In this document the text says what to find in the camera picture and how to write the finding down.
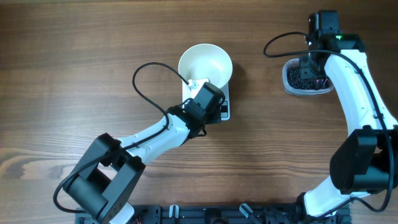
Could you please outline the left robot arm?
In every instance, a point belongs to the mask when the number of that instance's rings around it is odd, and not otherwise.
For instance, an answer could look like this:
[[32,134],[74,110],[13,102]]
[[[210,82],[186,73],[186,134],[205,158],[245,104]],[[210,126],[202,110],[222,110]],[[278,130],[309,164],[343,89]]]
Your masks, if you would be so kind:
[[151,127],[125,138],[98,136],[63,183],[95,223],[126,223],[133,216],[127,201],[146,165],[189,139],[204,136],[205,125],[219,122],[224,93],[204,83],[194,98],[170,107]]

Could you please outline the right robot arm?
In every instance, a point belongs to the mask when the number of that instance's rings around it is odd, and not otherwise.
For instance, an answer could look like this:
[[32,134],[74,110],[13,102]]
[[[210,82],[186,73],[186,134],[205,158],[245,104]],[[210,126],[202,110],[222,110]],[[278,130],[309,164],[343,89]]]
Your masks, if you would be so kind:
[[397,187],[397,120],[386,108],[370,74],[363,41],[343,34],[338,13],[308,18],[310,68],[335,86],[348,137],[330,160],[329,176],[303,196],[305,213],[323,218],[363,197],[385,191],[383,211]]

